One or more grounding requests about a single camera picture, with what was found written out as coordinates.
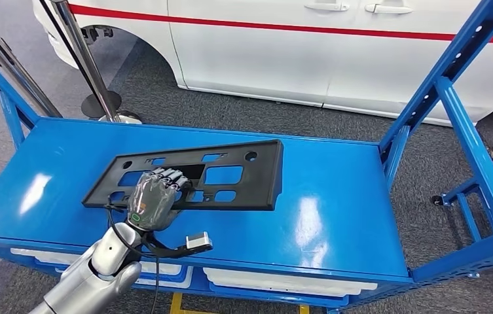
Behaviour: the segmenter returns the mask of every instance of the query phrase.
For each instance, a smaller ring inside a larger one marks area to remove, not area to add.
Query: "black cable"
[[[159,291],[159,257],[156,257],[156,292],[154,296],[154,303],[152,304],[152,310],[150,314],[154,314],[154,309],[156,308],[156,302],[158,301],[158,291]]]
[[[123,238],[123,236],[119,233],[119,230],[117,230],[117,228],[115,227],[115,222],[113,221],[113,216],[112,216],[112,213],[111,213],[111,211],[113,210],[114,207],[111,205],[111,200],[108,200],[108,202],[109,202],[109,205],[106,205],[105,206],[105,210],[107,211],[107,220],[109,221],[109,227],[111,229],[113,229],[113,232],[119,238],[119,241],[123,242],[124,246],[127,249],[131,250],[133,253],[139,254],[140,256],[149,257],[149,258],[155,258],[156,259],[156,292],[155,292],[155,296],[154,296],[154,302],[152,304],[152,310],[150,312],[150,314],[153,314],[154,313],[154,309],[156,307],[156,303],[158,301],[159,271],[160,271],[159,256],[154,255],[154,254],[147,254],[147,253],[144,253],[142,251],[139,251],[139,250],[133,248],[130,244],[128,244],[127,241],[125,241],[125,239]],[[144,241],[144,239],[145,239],[145,236],[143,236],[143,238],[142,238],[143,244],[145,244],[146,247],[148,247],[149,243],[147,243],[146,241]]]
[[[113,210],[113,208],[108,208],[108,207],[109,207],[109,205],[105,207],[105,210],[107,211],[107,219],[109,220],[109,226],[111,227],[111,229],[113,229],[113,232],[119,238],[119,241],[123,242],[123,245],[135,254],[138,254],[138,255],[143,256],[143,257],[148,257],[148,258],[158,257],[157,255],[154,255],[154,254],[148,254],[148,253],[139,251],[139,250],[133,248],[130,244],[128,244],[127,241],[123,238],[123,236],[119,233],[119,230],[117,230],[117,228],[115,227],[115,223],[113,222],[113,216],[111,215],[111,210]]]

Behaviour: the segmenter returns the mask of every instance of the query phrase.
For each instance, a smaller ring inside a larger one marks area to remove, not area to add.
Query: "rectangular hole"
[[[124,197],[124,192],[123,191],[115,191],[111,193],[109,198],[111,198],[111,201],[122,201]]]
[[[201,190],[194,191],[194,193],[191,193],[189,195],[188,201],[193,201],[196,203],[200,203],[204,201],[204,191]]]
[[[184,166],[170,166],[168,168],[182,171],[184,176],[186,176],[190,180],[198,180],[201,178],[202,172],[204,172],[205,167],[206,166],[203,164],[195,164],[195,165],[184,165]],[[121,179],[119,180],[119,183],[117,185],[119,185],[119,186],[135,186],[136,183],[138,182],[138,179],[140,179],[140,176],[142,175],[142,173],[144,173],[146,171],[147,170],[129,171],[121,177]]]
[[[209,167],[206,184],[237,184],[242,178],[242,166]]]
[[[236,197],[236,192],[231,190],[217,191],[217,193],[215,193],[215,201],[228,202],[228,201],[233,201],[235,197]]]
[[[183,175],[190,180],[199,180],[202,177],[202,173],[204,172],[204,168],[206,168],[206,165],[194,164],[184,166],[170,166],[170,168],[182,171]]]
[[[202,158],[202,162],[214,162],[220,158],[225,157],[227,154],[205,154],[204,157]]]
[[[152,164],[154,166],[162,165],[164,162],[165,162],[165,158],[155,158],[154,160],[152,160]]]
[[[138,179],[140,179],[140,176],[144,172],[145,171],[129,171],[121,177],[121,179],[119,180],[119,183],[117,183],[117,185],[119,185],[119,186],[135,186],[136,183],[138,182]]]

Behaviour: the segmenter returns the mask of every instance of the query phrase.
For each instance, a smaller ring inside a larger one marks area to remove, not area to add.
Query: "yellow floor marking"
[[[173,300],[171,301],[170,314],[181,314],[181,302],[183,301],[183,294],[175,292],[173,293]]]
[[[187,309],[181,309],[181,303],[183,302],[182,293],[173,293],[173,300],[171,301],[170,314],[216,314],[210,312],[189,311]]]
[[[310,307],[307,305],[300,305],[299,314],[310,314]]]

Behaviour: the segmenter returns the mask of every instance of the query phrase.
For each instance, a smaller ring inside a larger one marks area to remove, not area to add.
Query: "round hole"
[[[247,152],[246,155],[244,156],[244,159],[246,159],[249,162],[253,162],[256,160],[256,157],[258,157],[257,152]]]

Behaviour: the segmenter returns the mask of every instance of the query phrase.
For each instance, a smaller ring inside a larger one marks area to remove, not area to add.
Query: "red stripe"
[[[127,18],[131,20],[202,24],[202,25],[213,25],[213,26],[246,27],[246,28],[259,28],[259,29],[278,29],[282,31],[308,31],[312,33],[331,33],[331,34],[374,36],[374,37],[427,39],[433,41],[451,41],[454,38],[454,34],[412,33],[408,31],[377,31],[377,30],[368,30],[368,29],[346,29],[346,28],[331,28],[331,27],[312,27],[312,26],[204,20],[201,18],[181,18],[178,16],[165,16],[165,15],[154,15],[154,14],[98,9],[98,8],[84,7],[81,5],[70,5],[70,8],[73,14],[103,16],[106,18]]]

